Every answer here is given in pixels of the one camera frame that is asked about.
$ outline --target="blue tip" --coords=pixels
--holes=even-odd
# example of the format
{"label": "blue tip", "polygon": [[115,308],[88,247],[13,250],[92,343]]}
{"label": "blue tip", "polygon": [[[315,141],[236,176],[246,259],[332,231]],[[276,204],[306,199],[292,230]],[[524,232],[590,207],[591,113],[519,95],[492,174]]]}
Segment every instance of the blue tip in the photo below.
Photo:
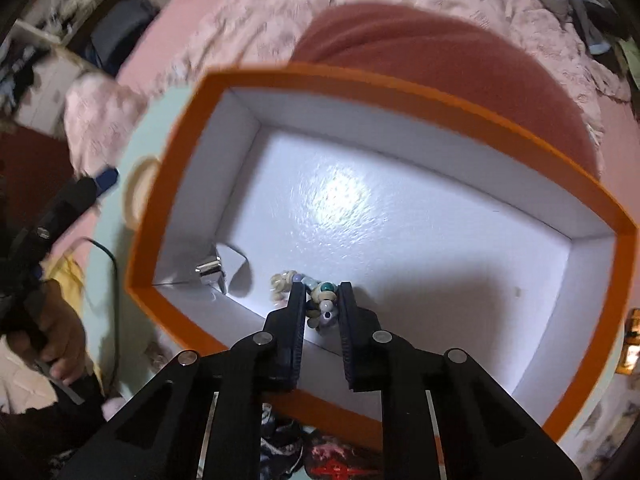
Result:
{"label": "blue tip", "polygon": [[107,167],[100,175],[95,177],[95,185],[98,187],[97,195],[102,195],[105,191],[115,186],[118,181],[118,170]]}

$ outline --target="box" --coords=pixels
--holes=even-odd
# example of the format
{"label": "box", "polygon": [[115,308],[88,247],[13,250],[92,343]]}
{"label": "box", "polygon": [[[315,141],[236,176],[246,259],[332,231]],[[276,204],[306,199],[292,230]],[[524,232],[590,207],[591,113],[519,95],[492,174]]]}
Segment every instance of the box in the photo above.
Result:
{"label": "box", "polygon": [[[127,287],[209,354],[261,329],[272,274],[352,282],[383,328],[465,349],[557,440],[613,374],[636,237],[596,180],[484,108],[353,70],[229,71],[174,126]],[[194,275],[215,242],[248,259],[228,296]],[[298,389],[271,402],[382,442],[380,396],[348,390],[337,328],[306,329]]]}

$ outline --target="person's arm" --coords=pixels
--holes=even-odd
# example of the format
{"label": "person's arm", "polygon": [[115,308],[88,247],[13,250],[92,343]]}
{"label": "person's arm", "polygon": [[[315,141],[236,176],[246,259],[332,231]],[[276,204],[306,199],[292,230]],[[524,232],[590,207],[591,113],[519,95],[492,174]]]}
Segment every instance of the person's arm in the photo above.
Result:
{"label": "person's arm", "polygon": [[[47,363],[55,361],[51,375],[71,384],[84,373],[86,362],[86,334],[76,311],[64,300],[60,284],[49,280],[42,284],[45,303],[36,323],[49,341],[40,353]],[[32,364],[36,352],[25,332],[6,336],[9,348],[27,364]]]}

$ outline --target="black cable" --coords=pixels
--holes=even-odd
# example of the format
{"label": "black cable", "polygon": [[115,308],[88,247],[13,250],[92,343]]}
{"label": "black cable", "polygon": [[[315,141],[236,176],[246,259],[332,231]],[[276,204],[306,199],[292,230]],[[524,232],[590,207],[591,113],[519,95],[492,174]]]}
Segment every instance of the black cable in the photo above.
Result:
{"label": "black cable", "polygon": [[105,396],[112,396],[114,394],[115,382],[118,376],[118,370],[120,368],[120,279],[118,276],[118,262],[116,261],[116,257],[100,242],[97,242],[87,236],[83,236],[73,241],[73,243],[69,245],[69,247],[65,250],[62,256],[59,257],[53,267],[51,267],[49,275],[55,275],[55,273],[60,270],[64,259],[70,254],[73,254],[73,252],[75,252],[75,250],[85,242],[93,244],[95,247],[104,252],[113,264],[113,273],[111,275],[111,285],[113,287],[113,370],[111,371],[109,386],[104,389]]}

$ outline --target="green object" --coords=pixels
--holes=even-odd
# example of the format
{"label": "green object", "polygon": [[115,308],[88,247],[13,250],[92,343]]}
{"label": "green object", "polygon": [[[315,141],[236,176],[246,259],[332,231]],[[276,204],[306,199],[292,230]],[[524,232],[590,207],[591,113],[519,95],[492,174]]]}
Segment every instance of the green object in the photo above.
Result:
{"label": "green object", "polygon": [[636,88],[640,89],[640,49],[631,38],[629,41],[618,40],[618,43],[622,47],[622,52],[625,53],[626,63],[629,65],[629,72],[636,83]]}
{"label": "green object", "polygon": [[326,290],[336,294],[338,292],[338,287],[336,287],[333,283],[330,283],[330,282],[321,283],[320,292],[324,292]]}

